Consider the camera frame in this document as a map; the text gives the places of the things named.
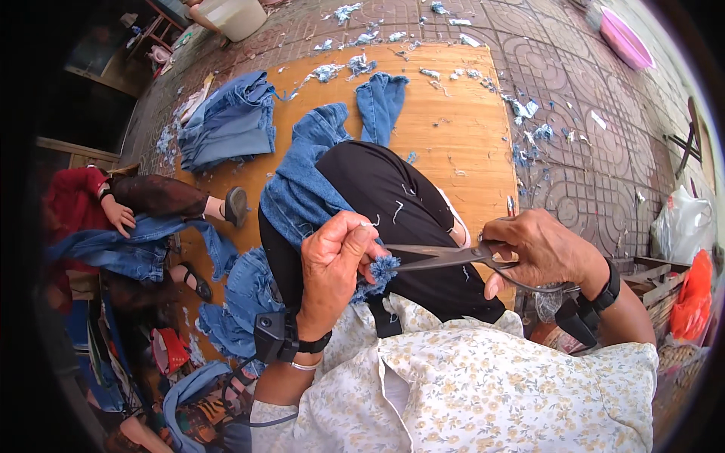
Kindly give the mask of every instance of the hand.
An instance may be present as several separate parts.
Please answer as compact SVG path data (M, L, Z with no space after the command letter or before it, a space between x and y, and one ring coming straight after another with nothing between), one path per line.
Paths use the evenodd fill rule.
M361 226L370 220L340 211L302 242L302 307L297 331L303 341L317 341L332 330L350 301L360 272L370 283L370 264L388 254L375 239L378 231Z
M121 233L124 238L129 239L131 235L128 234L123 226L126 225L131 228L136 227L136 219L133 218L133 211L130 208L117 203L113 195L106 195L103 197L101 200L101 207L103 207L103 212L106 213L108 221L118 229L118 232Z
M492 250L504 259L510 259L511 252L515 252L520 265L502 272L529 286L570 281L581 286L584 296L592 300L609 279L609 267L597 248L544 209L488 222L482 237L507 242ZM484 296L492 299L509 286L512 283L493 273L486 282Z

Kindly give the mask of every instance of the red plastic bag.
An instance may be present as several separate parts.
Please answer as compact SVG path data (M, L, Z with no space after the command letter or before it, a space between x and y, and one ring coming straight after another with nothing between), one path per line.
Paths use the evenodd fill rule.
M693 340L705 329L710 317L711 278L713 263L705 250L700 250L684 277L677 303L670 312L670 331L675 339Z

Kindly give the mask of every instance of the plastic bag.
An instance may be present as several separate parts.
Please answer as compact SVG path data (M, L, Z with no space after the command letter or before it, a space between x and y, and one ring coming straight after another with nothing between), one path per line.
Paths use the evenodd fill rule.
M715 241L713 211L706 199L691 197L680 186L650 226L652 256L690 264L701 249L711 250Z
M670 331L676 340L695 339L708 324L713 301L710 290L712 274L710 255L700 250L684 277L677 303L670 312Z

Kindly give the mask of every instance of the black pants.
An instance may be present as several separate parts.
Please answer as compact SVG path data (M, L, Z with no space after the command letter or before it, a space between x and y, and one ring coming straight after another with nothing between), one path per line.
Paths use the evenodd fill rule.
M441 194L431 181L389 149L346 141L327 151L316 168L356 212L373 223L380 216L377 229L383 243L456 247L448 233L454 217ZM397 216L396 201L403 203ZM299 253L274 229L261 209L259 218L262 245L282 299L287 307L298 307L303 288ZM402 264L425 258L394 254ZM412 300L444 322L467 315L494 323L505 310L497 298L484 298L484 282L471 264L398 273L386 287L386 294L391 292Z

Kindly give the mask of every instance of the floral shirt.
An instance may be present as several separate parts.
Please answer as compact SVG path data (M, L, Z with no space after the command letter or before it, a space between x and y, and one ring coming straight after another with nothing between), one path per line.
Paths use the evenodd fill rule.
M652 344L572 357L524 339L511 311L494 325L442 323L395 294L384 305L400 318L403 334L377 338L368 306L348 306L299 409L254 402L253 423L299 415L253 428L253 451L652 450ZM386 396L388 367L408 385L401 412Z

